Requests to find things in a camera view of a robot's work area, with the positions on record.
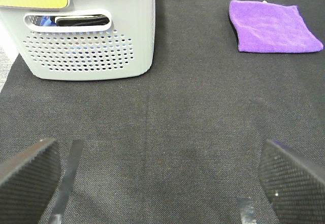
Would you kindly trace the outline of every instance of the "purple towel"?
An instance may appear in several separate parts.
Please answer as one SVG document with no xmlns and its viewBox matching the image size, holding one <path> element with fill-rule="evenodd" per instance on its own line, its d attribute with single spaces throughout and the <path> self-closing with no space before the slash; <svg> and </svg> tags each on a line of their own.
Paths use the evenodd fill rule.
<svg viewBox="0 0 325 224">
<path fill-rule="evenodd" d="M 307 28 L 297 6 L 231 1 L 229 14 L 238 34 L 238 49 L 258 53 L 304 53 L 323 49 Z"/>
</svg>

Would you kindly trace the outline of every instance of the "white floor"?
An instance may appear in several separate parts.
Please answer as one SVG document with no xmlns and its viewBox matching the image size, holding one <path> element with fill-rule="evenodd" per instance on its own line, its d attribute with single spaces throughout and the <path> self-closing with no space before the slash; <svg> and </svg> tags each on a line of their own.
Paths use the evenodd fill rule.
<svg viewBox="0 0 325 224">
<path fill-rule="evenodd" d="M 7 79 L 12 63 L 15 61 L 18 51 L 10 38 L 10 35 L 0 23 L 0 91 Z"/>
</svg>

